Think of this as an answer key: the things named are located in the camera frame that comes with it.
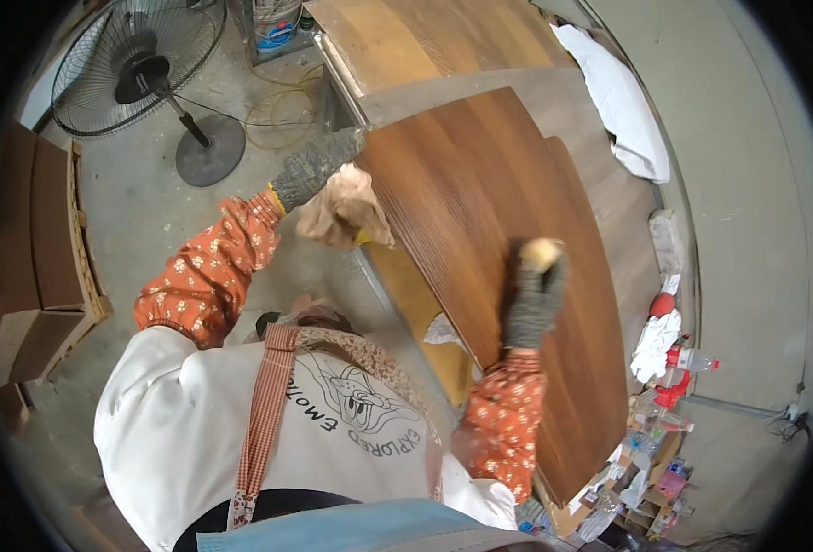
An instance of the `white shirt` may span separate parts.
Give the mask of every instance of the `white shirt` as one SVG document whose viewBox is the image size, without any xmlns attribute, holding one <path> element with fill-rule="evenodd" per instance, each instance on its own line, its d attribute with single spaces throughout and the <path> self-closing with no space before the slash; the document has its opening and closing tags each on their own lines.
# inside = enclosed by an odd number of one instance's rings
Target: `white shirt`
<svg viewBox="0 0 813 552">
<path fill-rule="evenodd" d="M 176 330 L 140 331 L 96 409 L 106 486 L 153 551 L 231 499 L 263 343 L 199 351 Z M 360 502 L 427 497 L 421 414 L 363 370 L 299 349 L 262 489 L 312 489 Z M 516 529 L 514 497 L 472 480 L 447 453 L 444 504 Z"/>
</svg>

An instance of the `hand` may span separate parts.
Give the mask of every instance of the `hand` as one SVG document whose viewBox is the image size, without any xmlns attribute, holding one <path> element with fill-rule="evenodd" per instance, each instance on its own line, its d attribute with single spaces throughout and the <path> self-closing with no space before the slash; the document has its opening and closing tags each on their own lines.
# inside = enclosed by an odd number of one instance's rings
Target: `hand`
<svg viewBox="0 0 813 552">
<path fill-rule="evenodd" d="M 351 126 L 324 134 L 284 159 L 281 174 L 268 184 L 283 214 L 308 203 L 321 191 L 327 178 L 360 153 L 367 143 L 366 133 L 367 129 Z"/>
<path fill-rule="evenodd" d="M 554 328 L 554 318 L 563 307 L 568 278 L 565 252 L 547 272 L 538 272 L 532 262 L 521 261 L 520 288 L 508 313 L 505 347 L 538 350 L 542 346 L 542 334 Z"/>
</svg>

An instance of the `standing fan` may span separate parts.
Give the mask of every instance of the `standing fan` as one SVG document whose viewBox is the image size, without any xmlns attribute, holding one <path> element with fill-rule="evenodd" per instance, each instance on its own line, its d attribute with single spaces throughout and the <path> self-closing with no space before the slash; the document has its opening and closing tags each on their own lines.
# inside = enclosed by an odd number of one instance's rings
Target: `standing fan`
<svg viewBox="0 0 813 552">
<path fill-rule="evenodd" d="M 166 102 L 188 129 L 177 147 L 185 182 L 208 186 L 227 177 L 244 155 L 246 135 L 235 119 L 197 123 L 174 97 L 219 44 L 224 0 L 115 0 L 75 40 L 54 79 L 51 107 L 60 127 L 78 138 L 101 138 Z"/>
</svg>

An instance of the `cartoon print on shirt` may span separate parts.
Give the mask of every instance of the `cartoon print on shirt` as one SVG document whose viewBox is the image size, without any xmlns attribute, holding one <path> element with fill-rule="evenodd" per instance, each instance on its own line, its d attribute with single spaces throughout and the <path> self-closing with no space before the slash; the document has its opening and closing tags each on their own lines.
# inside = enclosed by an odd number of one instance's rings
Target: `cartoon print on shirt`
<svg viewBox="0 0 813 552">
<path fill-rule="evenodd" d="M 312 362 L 297 362 L 321 385 L 327 406 L 359 433 L 379 433 L 391 420 L 419 421 L 419 414 L 408 403 L 377 393 L 362 369 L 354 365 L 336 368 L 325 359 L 322 365 L 311 351 L 309 354 Z"/>
</svg>

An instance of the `orange floral sleeve cover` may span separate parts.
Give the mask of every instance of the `orange floral sleeve cover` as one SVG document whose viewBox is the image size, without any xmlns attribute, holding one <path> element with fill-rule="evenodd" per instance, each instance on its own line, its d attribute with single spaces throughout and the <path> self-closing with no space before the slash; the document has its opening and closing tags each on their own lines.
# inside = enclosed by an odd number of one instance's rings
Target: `orange floral sleeve cover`
<svg viewBox="0 0 813 552">
<path fill-rule="evenodd" d="M 471 390 L 465 417 L 452 434 L 452 453 L 471 477 L 499 480 L 517 504 L 532 492 L 547 386 L 537 351 L 508 355 Z"/>
<path fill-rule="evenodd" d="M 280 240 L 282 213 L 270 193 L 220 203 L 223 217 L 185 242 L 137 296 L 137 328 L 168 326 L 200 349 L 223 346 L 244 310 L 250 276 L 265 268 Z"/>
</svg>

